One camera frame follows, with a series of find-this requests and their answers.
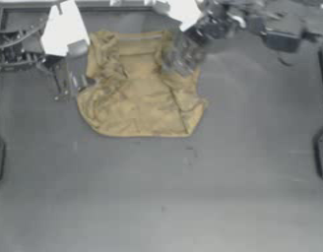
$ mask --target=gray mat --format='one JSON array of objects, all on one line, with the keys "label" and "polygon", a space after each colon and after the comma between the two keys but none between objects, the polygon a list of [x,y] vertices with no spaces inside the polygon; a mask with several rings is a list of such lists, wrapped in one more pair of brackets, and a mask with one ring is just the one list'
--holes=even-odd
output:
[{"label": "gray mat", "polygon": [[[90,31],[154,31],[149,13],[84,15]],[[10,26],[36,14],[12,14]],[[202,67],[209,99],[190,139],[99,136],[40,72],[2,78],[8,143],[0,252],[323,252],[323,181],[312,139],[323,125],[316,49],[286,68],[249,34]]]}]

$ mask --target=crumpled fabric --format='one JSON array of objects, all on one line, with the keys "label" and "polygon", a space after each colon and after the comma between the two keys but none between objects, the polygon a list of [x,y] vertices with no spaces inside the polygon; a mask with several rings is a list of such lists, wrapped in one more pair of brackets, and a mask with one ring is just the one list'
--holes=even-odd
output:
[{"label": "crumpled fabric", "polygon": [[183,77],[162,71],[173,34],[91,34],[87,76],[96,85],[78,96],[92,129],[114,137],[189,137],[202,120],[201,70]]}]

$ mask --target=wrinkle in cloth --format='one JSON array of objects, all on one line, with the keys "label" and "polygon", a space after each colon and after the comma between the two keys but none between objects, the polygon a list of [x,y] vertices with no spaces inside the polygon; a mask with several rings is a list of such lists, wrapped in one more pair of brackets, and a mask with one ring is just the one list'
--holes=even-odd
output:
[{"label": "wrinkle in cloth", "polygon": [[96,85],[78,96],[83,118],[114,137],[189,137],[202,120],[201,70],[183,77],[162,71],[169,31],[91,34],[87,76]]}]

